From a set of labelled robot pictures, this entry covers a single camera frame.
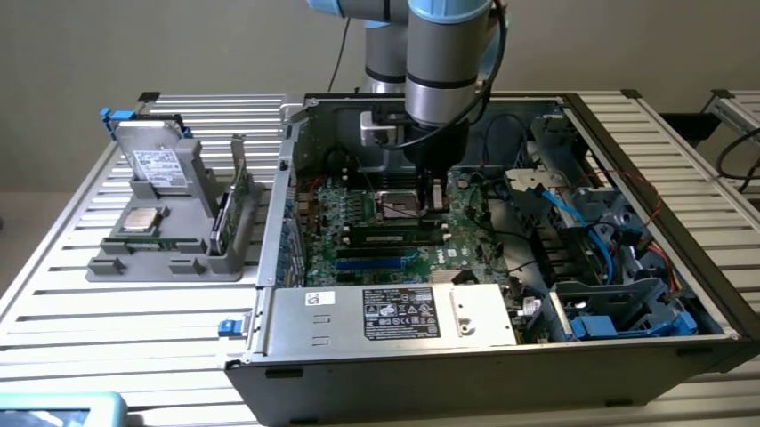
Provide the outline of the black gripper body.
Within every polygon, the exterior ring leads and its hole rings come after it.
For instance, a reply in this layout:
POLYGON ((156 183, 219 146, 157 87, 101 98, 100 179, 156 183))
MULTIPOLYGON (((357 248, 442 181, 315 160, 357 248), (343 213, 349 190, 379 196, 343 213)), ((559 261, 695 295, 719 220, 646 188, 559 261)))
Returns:
POLYGON ((406 159, 416 171, 446 173, 466 153, 470 122, 459 122, 451 128, 403 150, 406 159))

